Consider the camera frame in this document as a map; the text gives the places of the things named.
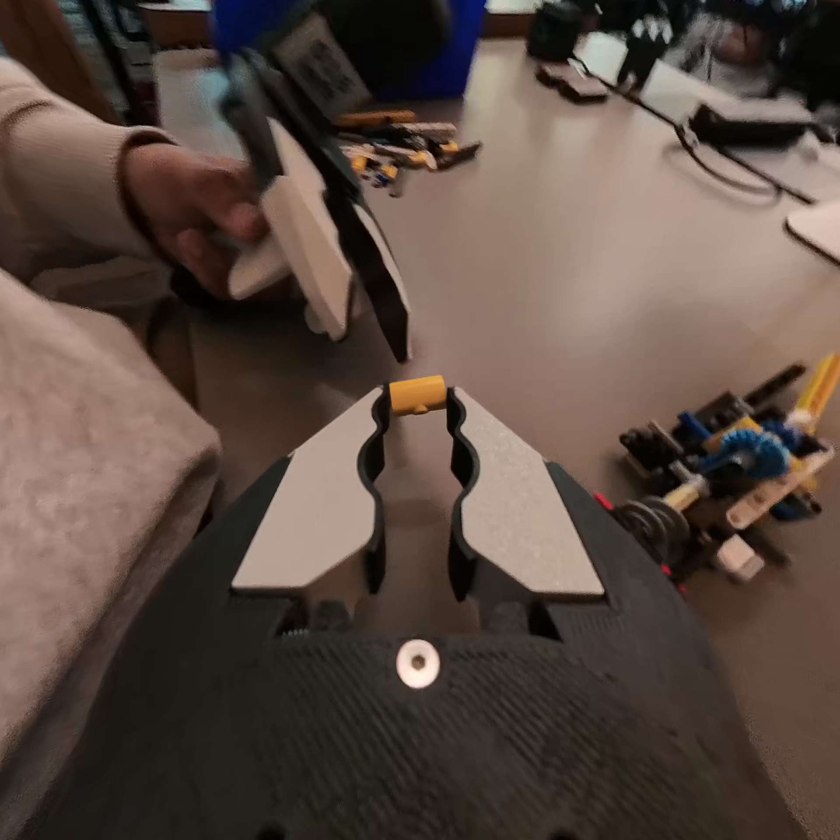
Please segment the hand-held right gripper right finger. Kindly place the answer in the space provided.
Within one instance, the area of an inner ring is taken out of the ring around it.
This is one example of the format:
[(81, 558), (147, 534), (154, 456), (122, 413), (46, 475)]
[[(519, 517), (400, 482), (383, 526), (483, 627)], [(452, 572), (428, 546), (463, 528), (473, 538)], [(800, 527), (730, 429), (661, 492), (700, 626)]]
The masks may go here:
[(461, 387), (448, 389), (446, 423), (459, 485), (448, 544), (456, 600), (604, 600), (550, 463)]

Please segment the partly built lego model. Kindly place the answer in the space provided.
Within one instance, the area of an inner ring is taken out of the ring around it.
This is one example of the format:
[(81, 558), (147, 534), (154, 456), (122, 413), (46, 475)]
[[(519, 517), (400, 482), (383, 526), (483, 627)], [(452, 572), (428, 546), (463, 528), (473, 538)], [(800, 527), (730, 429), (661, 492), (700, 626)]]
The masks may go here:
[(594, 499), (651, 556), (681, 593), (696, 572), (746, 584), (768, 564), (785, 566), (768, 523), (813, 520), (818, 477), (838, 457), (819, 434), (838, 388), (838, 353), (815, 366), (790, 407), (776, 399), (808, 372), (792, 364), (745, 395), (725, 391), (667, 428), (656, 421), (618, 438), (624, 465), (646, 495)]

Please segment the black forked stand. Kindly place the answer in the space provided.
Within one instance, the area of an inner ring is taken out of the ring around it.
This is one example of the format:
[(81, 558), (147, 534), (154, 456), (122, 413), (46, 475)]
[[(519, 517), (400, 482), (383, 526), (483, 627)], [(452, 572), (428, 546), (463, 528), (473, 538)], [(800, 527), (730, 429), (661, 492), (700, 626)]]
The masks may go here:
[(674, 30), (667, 14), (646, 14), (637, 19), (626, 34), (626, 54), (616, 76), (616, 89), (643, 90), (673, 37)]

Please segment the person's beige sweater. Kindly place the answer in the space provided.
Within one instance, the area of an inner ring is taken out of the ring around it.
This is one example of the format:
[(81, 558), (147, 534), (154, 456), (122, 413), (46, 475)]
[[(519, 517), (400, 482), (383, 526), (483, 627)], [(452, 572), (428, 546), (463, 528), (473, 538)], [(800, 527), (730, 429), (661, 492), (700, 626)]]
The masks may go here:
[(215, 431), (120, 320), (2, 272), (2, 761), (145, 551), (178, 551)]

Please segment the flat black device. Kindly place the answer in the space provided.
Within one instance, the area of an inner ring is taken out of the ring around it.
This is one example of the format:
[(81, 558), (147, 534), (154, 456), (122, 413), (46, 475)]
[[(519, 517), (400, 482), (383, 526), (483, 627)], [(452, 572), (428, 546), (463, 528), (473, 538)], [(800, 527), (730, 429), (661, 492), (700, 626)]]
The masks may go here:
[(535, 77), (573, 104), (601, 103), (610, 96), (610, 89), (604, 83), (571, 61), (540, 63), (536, 66)]

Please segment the person's left forearm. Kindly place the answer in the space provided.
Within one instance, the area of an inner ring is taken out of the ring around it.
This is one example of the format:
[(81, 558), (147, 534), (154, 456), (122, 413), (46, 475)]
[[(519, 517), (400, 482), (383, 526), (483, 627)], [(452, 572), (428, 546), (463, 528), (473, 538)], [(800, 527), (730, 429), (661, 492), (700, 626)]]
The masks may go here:
[(123, 183), (125, 155), (150, 144), (175, 142), (104, 122), (2, 58), (2, 271), (29, 284), (46, 270), (160, 258)]

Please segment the black bag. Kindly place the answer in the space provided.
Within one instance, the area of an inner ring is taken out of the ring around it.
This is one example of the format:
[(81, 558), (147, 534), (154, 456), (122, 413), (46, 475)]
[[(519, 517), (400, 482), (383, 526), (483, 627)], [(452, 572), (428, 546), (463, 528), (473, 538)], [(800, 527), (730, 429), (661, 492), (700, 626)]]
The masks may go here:
[(526, 38), (530, 58), (561, 63), (572, 57), (584, 22), (584, 11), (572, 1), (545, 1), (537, 6)]

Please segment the black power adapter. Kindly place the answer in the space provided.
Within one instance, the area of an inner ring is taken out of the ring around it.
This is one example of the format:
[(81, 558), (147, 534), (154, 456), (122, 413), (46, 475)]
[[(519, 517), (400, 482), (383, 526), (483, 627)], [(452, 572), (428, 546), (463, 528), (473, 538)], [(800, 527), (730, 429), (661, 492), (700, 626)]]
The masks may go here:
[(703, 102), (686, 126), (699, 142), (717, 148), (781, 150), (811, 131), (815, 121), (795, 101), (745, 99)]

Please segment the yellow lego connector piece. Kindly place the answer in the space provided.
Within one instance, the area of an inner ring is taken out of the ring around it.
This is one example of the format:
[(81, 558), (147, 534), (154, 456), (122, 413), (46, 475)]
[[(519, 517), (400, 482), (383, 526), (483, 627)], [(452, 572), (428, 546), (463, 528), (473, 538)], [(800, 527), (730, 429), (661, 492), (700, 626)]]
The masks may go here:
[(394, 416), (420, 416), (445, 409), (448, 389), (442, 375), (393, 381), (387, 392)]

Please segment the blue plastic bin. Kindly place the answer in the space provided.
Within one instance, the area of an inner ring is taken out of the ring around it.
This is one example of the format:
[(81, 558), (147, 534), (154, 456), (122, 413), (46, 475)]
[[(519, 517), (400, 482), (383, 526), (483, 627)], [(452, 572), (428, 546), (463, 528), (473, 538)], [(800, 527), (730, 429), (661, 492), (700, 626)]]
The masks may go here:
[(277, 48), (315, 14), (374, 100), (463, 95), (485, 2), (212, 2), (213, 44), (224, 57), (247, 49), (280, 66)]

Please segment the pile of loose lego pieces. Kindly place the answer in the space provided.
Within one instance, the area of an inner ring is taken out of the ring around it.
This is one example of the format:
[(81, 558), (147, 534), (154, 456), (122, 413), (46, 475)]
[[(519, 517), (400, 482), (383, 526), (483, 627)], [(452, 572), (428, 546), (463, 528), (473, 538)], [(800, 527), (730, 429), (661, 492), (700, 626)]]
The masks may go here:
[(351, 112), (332, 124), (332, 134), (363, 182), (399, 197), (410, 172), (447, 172), (473, 161), (480, 141), (464, 142), (451, 122), (418, 120), (408, 109)]

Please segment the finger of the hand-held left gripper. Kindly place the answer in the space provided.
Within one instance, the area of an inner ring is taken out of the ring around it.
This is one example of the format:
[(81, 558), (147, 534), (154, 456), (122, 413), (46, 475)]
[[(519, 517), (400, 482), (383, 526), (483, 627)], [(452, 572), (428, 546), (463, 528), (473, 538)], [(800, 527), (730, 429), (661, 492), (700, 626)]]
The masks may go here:
[(280, 173), (261, 196), (271, 232), (308, 305), (311, 328), (342, 341), (350, 320), (353, 271), (325, 203), (327, 185), (301, 143), (268, 119)]
[(363, 200), (340, 201), (340, 254), (350, 272), (343, 304), (346, 336), (359, 293), (367, 300), (395, 360), (412, 358), (411, 309), (392, 249)]

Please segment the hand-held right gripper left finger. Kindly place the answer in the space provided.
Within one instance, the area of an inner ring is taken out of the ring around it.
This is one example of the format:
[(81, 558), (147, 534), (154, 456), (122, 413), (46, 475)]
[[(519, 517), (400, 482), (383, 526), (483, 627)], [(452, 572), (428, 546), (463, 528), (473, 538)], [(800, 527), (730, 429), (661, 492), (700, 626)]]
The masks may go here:
[(385, 577), (385, 388), (297, 447), (231, 582), (239, 595), (369, 596)]

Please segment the person's left hand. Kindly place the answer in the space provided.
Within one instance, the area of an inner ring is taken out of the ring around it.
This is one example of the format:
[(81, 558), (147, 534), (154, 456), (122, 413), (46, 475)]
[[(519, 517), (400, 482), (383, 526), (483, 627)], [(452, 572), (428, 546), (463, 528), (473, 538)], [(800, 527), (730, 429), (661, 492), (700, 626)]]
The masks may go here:
[(238, 252), (257, 246), (269, 226), (249, 165), (171, 143), (128, 149), (122, 186), (147, 239), (188, 270), (213, 298), (230, 299)]

